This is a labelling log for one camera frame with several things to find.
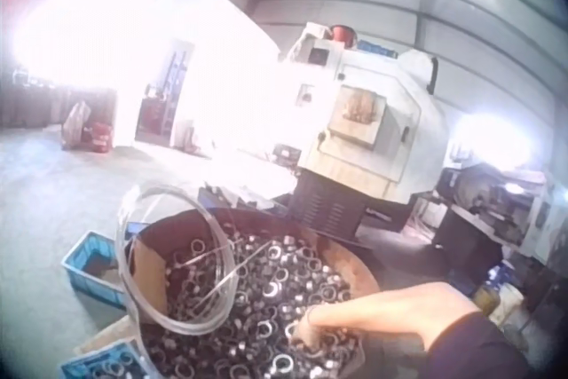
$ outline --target white bucket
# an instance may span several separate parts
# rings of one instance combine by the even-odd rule
[[[489,320],[495,323],[498,327],[501,327],[509,315],[521,306],[525,297],[515,286],[508,283],[503,284],[501,287],[499,297],[501,298],[501,303],[489,316]]]

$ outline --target blue plastic crate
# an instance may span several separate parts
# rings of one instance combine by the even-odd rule
[[[73,246],[61,262],[67,270],[71,286],[100,302],[124,310],[123,290],[114,283],[102,280],[85,271],[93,256],[104,257],[109,264],[115,261],[114,240],[89,231]]]
[[[150,378],[152,371],[140,357],[131,341],[118,341],[106,348],[84,354],[63,363],[61,379],[84,379],[87,377]]]

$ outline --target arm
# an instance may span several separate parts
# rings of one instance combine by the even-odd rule
[[[427,351],[457,320],[478,311],[466,296],[449,284],[428,283],[340,304],[310,307],[296,327],[295,339],[317,347],[323,328],[416,333]]]

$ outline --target red container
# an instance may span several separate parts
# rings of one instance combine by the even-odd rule
[[[355,43],[357,42],[357,33],[355,33],[354,29],[347,26],[333,26],[330,29],[333,40],[345,43],[345,48],[347,49],[355,46]]]
[[[95,122],[92,125],[92,146],[97,153],[108,153],[113,146],[113,127]]]

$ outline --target doorway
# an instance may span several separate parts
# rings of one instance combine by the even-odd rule
[[[179,97],[192,53],[191,43],[179,39],[171,41],[158,75],[146,86],[136,129],[137,141],[170,146]]]

